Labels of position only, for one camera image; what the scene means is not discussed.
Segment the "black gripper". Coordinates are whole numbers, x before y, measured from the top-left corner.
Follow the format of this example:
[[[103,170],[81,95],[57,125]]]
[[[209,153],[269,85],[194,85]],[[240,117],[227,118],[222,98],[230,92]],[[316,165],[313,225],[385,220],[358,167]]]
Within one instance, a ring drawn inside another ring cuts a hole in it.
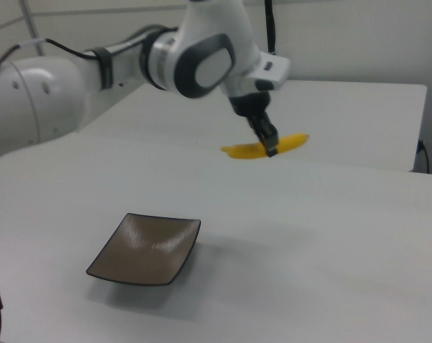
[[[270,103],[270,93],[260,92],[244,96],[230,97],[233,111],[241,117],[247,118],[247,122],[254,131],[257,139],[265,148],[268,157],[278,153],[278,131],[270,122],[266,113]]]

